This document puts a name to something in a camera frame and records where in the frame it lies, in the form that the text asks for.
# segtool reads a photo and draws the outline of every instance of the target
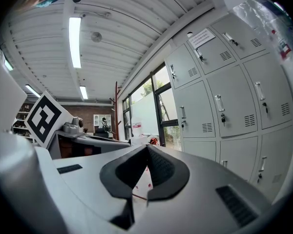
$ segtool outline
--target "ceiling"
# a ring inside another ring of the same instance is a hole
[[[114,97],[149,47],[180,17],[204,0],[59,0],[45,8],[9,15],[0,32],[0,47],[14,67],[19,86],[47,90],[55,99],[89,102]],[[72,67],[68,20],[82,17],[81,69]],[[99,32],[101,42],[91,34]]]

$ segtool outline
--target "fluorescent light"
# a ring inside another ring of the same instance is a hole
[[[277,6],[280,10],[282,10],[283,12],[285,11],[284,8],[277,2],[274,2],[275,6]]]
[[[9,70],[9,71],[12,71],[13,70],[13,67],[11,66],[11,64],[5,59],[4,61],[4,65],[6,66],[6,68]]]
[[[80,88],[80,91],[81,91],[81,93],[83,95],[83,98],[88,99],[86,87],[85,86],[80,86],[79,88]]]
[[[38,98],[40,97],[40,95],[35,91],[33,90],[33,88],[29,85],[25,85],[25,87],[30,91],[32,92],[35,96],[37,96]]]
[[[69,48],[72,57],[73,67],[81,68],[80,53],[79,53],[79,31],[81,18],[70,18],[68,33],[69,33]]]

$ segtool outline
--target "brick wall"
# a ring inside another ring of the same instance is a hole
[[[111,115],[112,131],[115,132],[115,113],[113,107],[101,106],[62,106],[72,116],[80,117],[84,120],[84,128],[88,128],[88,132],[93,132],[93,115]]]

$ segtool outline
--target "metal locker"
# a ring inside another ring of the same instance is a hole
[[[207,79],[214,97],[220,137],[257,131],[254,101],[240,66]]]
[[[220,142],[220,164],[249,181],[255,165],[257,136]]]
[[[216,161],[215,141],[184,141],[185,153]]]
[[[256,90],[262,128],[291,120],[290,88],[281,66],[273,56],[266,54],[243,64]]]
[[[230,43],[240,59],[265,49],[252,29],[234,14],[225,16],[212,27]]]
[[[174,88],[201,77],[196,64],[184,44],[171,53],[166,59]]]
[[[293,154],[293,127],[263,135],[257,177],[253,185],[270,201],[277,196]]]
[[[193,51],[201,64],[204,74],[236,62],[230,50],[218,37],[215,37],[197,49],[193,48]]]
[[[203,81],[175,91],[178,118],[184,122],[184,138],[215,137],[209,98]]]

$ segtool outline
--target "wooden post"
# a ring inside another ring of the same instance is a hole
[[[119,140],[119,136],[118,136],[118,100],[117,100],[117,94],[118,94],[118,86],[117,86],[117,82],[115,84],[115,138],[116,140]]]

